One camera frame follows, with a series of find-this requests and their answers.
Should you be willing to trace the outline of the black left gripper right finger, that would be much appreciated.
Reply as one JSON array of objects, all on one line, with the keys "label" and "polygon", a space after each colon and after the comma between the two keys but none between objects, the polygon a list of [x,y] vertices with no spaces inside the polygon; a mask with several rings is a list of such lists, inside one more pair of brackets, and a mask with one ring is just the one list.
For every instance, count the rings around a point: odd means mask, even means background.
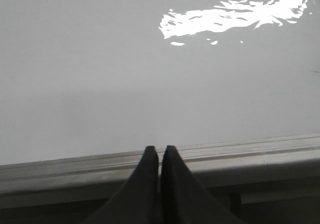
[{"label": "black left gripper right finger", "polygon": [[201,186],[175,146],[166,147],[161,170],[164,223],[243,223]]}]

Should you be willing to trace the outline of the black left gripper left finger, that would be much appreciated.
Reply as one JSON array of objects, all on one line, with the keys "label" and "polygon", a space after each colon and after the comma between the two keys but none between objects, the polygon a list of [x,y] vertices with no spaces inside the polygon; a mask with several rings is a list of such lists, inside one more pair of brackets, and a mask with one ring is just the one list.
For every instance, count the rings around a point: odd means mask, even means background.
[{"label": "black left gripper left finger", "polygon": [[83,223],[153,223],[158,159],[155,147],[147,146],[122,188]]}]

